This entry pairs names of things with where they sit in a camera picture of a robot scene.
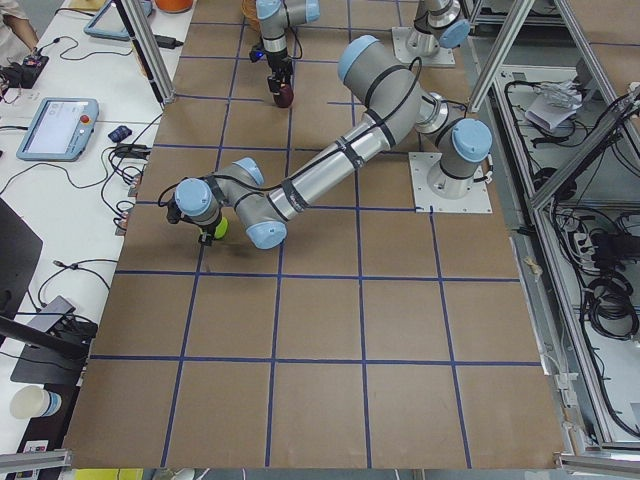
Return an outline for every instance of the orange bowl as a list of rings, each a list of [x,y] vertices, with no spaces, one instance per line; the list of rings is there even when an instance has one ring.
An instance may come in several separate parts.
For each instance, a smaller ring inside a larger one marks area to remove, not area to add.
[[[193,7],[193,0],[156,0],[156,7],[167,13],[181,13]]]

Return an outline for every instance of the tiled surface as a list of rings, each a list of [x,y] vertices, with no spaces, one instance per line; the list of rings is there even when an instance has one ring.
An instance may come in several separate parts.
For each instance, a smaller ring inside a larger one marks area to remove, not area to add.
[[[183,176],[245,156],[277,184],[346,133],[363,108],[337,59],[365,33],[390,46],[380,29],[414,8],[323,2],[299,28],[282,110],[266,62],[246,59],[258,37],[239,2],[199,1],[67,439],[79,466],[551,464],[560,435],[497,204],[416,214],[406,155],[383,153],[268,251],[231,211],[224,241],[204,248],[154,205]],[[462,66],[421,82],[469,94]],[[395,150],[416,148],[412,134]]]

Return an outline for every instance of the yellow object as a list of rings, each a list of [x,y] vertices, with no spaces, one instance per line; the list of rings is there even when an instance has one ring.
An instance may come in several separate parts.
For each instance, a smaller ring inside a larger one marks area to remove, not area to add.
[[[260,33],[260,20],[256,10],[256,0],[242,0],[242,13],[249,21],[249,26]]]
[[[83,469],[76,470],[76,480],[142,480],[143,473],[142,468]]]
[[[224,238],[224,236],[227,234],[228,229],[229,220],[227,220],[226,217],[222,217],[222,220],[220,220],[220,223],[216,227],[216,231],[213,233],[213,238],[215,238],[216,240]]]
[[[106,0],[71,0],[69,8],[77,8],[78,10],[97,11],[102,8]]]

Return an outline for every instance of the blue joint cap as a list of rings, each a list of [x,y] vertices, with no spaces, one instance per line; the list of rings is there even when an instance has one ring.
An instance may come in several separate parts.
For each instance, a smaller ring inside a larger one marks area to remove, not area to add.
[[[481,121],[465,118],[453,127],[451,140],[462,158],[471,163],[480,163],[491,150],[493,136]]]
[[[280,245],[287,237],[287,226],[273,220],[256,223],[246,230],[247,236],[260,250],[268,250]]]
[[[258,20],[266,20],[269,17],[273,17],[278,13],[281,5],[281,0],[257,0],[256,11],[258,13]]]
[[[318,0],[307,0],[307,23],[320,18],[320,3]]]
[[[340,81],[342,83],[344,83],[344,79],[347,76],[347,73],[349,73],[351,65],[353,65],[362,52],[364,52],[372,43],[379,41],[380,40],[376,37],[372,37],[371,35],[363,35],[360,38],[356,38],[349,44],[349,46],[347,46],[340,57],[340,61],[338,62],[338,77],[340,77]]]
[[[440,46],[443,48],[456,48],[469,36],[471,24],[468,20],[458,20],[444,31],[440,36]]]
[[[256,185],[261,187],[264,184],[264,177],[262,176],[262,172],[260,171],[260,167],[256,164],[255,160],[251,157],[244,157],[240,160],[233,162],[235,165],[238,165],[240,168],[245,170],[253,181],[256,182]]]
[[[176,188],[175,198],[182,213],[197,217],[207,211],[213,200],[213,194],[204,180],[187,178]]]

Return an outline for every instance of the white table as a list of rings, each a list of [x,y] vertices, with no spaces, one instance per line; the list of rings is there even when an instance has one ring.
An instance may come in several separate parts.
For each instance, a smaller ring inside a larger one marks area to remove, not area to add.
[[[150,18],[152,30],[156,34],[172,36],[184,40],[193,10],[170,15],[155,11]],[[85,35],[82,28],[88,17],[74,12],[60,12],[43,34],[39,45],[46,45],[54,38],[68,35],[80,42],[80,47],[69,52],[74,58],[97,50],[127,52],[128,43],[96,39]],[[105,175],[100,155],[113,146],[107,133],[120,124],[126,124],[133,135],[140,131],[161,113],[147,79],[134,55],[98,55],[87,60],[72,62],[59,58],[72,42],[62,40],[44,50],[50,56],[41,77],[33,90],[23,90],[13,105],[0,104],[0,125],[29,125],[40,101],[44,97],[90,97],[100,105],[99,121],[89,140],[86,151],[76,162],[61,162],[67,168],[76,184],[93,183]],[[173,77],[181,49],[162,49],[162,57],[169,74]],[[159,121],[155,122],[140,138],[138,143],[152,145]],[[0,158],[0,189],[18,171],[31,165],[19,160],[15,152],[23,138],[23,131],[0,132],[0,148],[4,155]],[[123,165],[140,164],[140,161],[126,160]],[[105,190],[110,204],[127,199],[128,187],[115,176]],[[67,182],[64,172],[37,167],[18,177],[9,186],[2,198],[24,218],[26,223],[43,240],[43,250],[30,290],[35,295],[41,283],[58,271],[53,260],[65,263],[88,258],[118,259],[123,238],[114,235],[113,212],[100,199],[100,185],[77,190]],[[95,263],[90,268],[111,281],[115,270],[112,263]],[[65,272],[57,277],[44,291],[48,300],[60,294],[67,298],[80,315],[96,322],[100,321],[107,289],[93,275],[82,272]],[[21,311],[33,311],[27,298]],[[31,316],[18,316],[17,321],[27,322]],[[23,345],[11,339],[5,340],[0,351],[19,355]],[[0,454],[15,453],[28,422],[16,420],[9,414],[9,403],[13,394],[24,384],[9,380],[16,361],[0,356]]]

